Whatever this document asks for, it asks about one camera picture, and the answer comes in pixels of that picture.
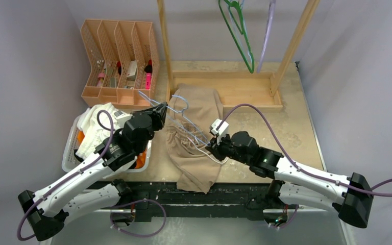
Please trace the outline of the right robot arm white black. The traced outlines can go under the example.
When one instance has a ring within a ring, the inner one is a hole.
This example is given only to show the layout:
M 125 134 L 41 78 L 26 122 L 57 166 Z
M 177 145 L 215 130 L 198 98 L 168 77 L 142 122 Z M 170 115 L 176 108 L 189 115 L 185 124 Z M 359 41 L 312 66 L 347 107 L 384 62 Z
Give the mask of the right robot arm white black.
M 361 174 L 337 175 L 292 164 L 282 153 L 260 146 L 246 131 L 213 137 L 206 150 L 217 160 L 230 158 L 247 165 L 259 177 L 273 179 L 266 194 L 271 207 L 304 205 L 336 212 L 340 220 L 357 228 L 368 226 L 374 197 Z

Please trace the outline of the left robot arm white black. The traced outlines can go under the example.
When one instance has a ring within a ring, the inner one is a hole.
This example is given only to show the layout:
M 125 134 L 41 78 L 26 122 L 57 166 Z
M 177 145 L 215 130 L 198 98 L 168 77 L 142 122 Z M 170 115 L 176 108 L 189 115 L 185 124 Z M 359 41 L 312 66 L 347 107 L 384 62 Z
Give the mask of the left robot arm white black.
M 117 170 L 135 166 L 139 154 L 146 150 L 155 132 L 162 130 L 167 103 L 131 113 L 124 126 L 114 128 L 112 115 L 100 110 L 97 121 L 110 135 L 77 167 L 54 183 L 36 192 L 25 190 L 18 195 L 24 215 L 17 227 L 20 241 L 47 240 L 66 225 L 102 208 L 130 206 L 132 195 L 125 181 L 115 180 L 100 190 L 85 190 Z

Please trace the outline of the white plastic perforated basket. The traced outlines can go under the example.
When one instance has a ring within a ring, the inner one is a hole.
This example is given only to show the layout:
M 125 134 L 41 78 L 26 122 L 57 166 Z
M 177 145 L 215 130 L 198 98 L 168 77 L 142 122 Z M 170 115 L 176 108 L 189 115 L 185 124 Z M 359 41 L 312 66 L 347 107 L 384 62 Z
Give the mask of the white plastic perforated basket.
M 80 116 L 77 116 L 73 122 L 73 125 L 70 129 L 67 143 L 65 145 L 65 149 L 63 152 L 63 160 L 61 167 L 65 172 L 69 172 L 74 169 L 80 161 L 78 161 L 74 155 L 74 150 L 78 149 L 80 142 L 78 140 L 79 129 L 77 127 L 77 123 L 79 122 Z M 136 167 L 124 170 L 117 170 L 115 174 L 118 173 L 140 173 L 147 169 L 151 156 L 151 148 L 152 141 L 150 140 L 146 146 L 146 149 L 143 153 L 141 153 L 136 160 Z

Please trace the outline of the beige shorts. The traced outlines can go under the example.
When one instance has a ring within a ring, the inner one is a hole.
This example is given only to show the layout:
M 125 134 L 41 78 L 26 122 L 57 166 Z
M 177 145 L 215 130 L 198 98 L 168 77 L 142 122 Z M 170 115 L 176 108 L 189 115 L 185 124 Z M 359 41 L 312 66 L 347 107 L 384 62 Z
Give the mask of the beige shorts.
M 220 101 L 218 91 L 214 88 L 181 83 L 174 95 L 187 99 L 189 108 L 184 114 L 203 131 L 209 143 L 212 138 L 211 124 L 223 117 L 224 106 Z M 171 98 L 168 105 L 176 110 L 185 107 L 185 104 L 177 98 Z M 191 127 L 185 121 L 183 125 L 186 129 Z M 168 118 L 165 131 L 167 152 L 172 163 L 181 171 L 177 188 L 184 191 L 208 193 L 218 178 L 221 165 L 212 159 L 211 154 L 205 149 L 206 146 L 197 142 Z

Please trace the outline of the lilac plastic hanger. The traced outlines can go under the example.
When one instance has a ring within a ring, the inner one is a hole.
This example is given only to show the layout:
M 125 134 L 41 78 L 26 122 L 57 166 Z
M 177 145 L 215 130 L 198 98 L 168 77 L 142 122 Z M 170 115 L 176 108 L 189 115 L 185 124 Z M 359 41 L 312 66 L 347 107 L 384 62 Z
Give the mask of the lilac plastic hanger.
M 263 47 L 262 47 L 262 51 L 261 51 L 261 55 L 260 55 L 260 59 L 259 59 L 258 67 L 257 67 L 257 73 L 260 73 L 262 70 L 265 54 L 267 51 L 267 45 L 269 42 L 270 33 L 271 33 L 271 29 L 272 29 L 275 7 L 276 7 L 276 0 L 271 0 L 269 2 L 269 6 L 268 6 L 268 18 L 267 18 L 267 23 L 266 23 Z

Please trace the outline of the white shorts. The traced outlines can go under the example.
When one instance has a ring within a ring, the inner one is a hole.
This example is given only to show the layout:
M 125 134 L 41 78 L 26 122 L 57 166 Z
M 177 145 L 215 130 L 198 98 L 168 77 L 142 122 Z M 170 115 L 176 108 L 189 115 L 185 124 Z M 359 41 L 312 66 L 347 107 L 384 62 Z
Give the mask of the white shorts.
M 110 136 L 110 122 L 106 114 L 100 115 L 101 124 L 97 122 L 97 115 L 101 110 L 107 111 L 113 120 L 113 113 L 118 110 L 112 103 L 99 104 L 91 108 L 88 108 L 84 113 L 80 115 L 77 127 L 84 133 L 86 139 L 91 138 L 91 142 L 82 143 L 81 148 L 77 151 L 79 158 L 85 160 L 95 148 L 103 142 L 104 139 Z M 114 130 L 119 129 L 113 121 Z

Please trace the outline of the light blue hanger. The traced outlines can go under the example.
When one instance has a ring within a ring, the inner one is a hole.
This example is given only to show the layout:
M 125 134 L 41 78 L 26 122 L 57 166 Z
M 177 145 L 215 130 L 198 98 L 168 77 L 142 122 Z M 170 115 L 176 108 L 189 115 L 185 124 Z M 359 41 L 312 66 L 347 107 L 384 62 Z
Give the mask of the light blue hanger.
M 247 26 L 243 14 L 245 1 L 225 1 L 225 3 L 230 19 L 229 22 L 233 25 L 232 30 L 234 35 L 239 33 L 243 37 L 247 37 Z

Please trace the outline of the orange shorts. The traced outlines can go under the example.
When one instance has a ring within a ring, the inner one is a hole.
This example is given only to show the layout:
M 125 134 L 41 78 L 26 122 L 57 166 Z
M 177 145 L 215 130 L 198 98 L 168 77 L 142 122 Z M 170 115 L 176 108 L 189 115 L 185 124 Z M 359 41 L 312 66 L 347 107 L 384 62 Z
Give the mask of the orange shorts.
M 62 163 L 62 167 L 67 167 L 68 169 L 73 169 L 79 165 L 83 159 L 79 158 L 76 154 L 79 148 L 81 148 L 82 143 L 91 142 L 91 138 L 86 139 L 86 136 L 82 131 L 76 130 L 75 133 L 71 133 L 71 146 L 68 147 L 68 156 L 66 157 L 66 162 Z M 138 173 L 145 170 L 149 165 L 149 158 L 151 155 L 152 141 L 150 140 L 146 146 L 143 153 L 139 154 L 136 160 L 136 165 L 127 170 L 127 173 Z

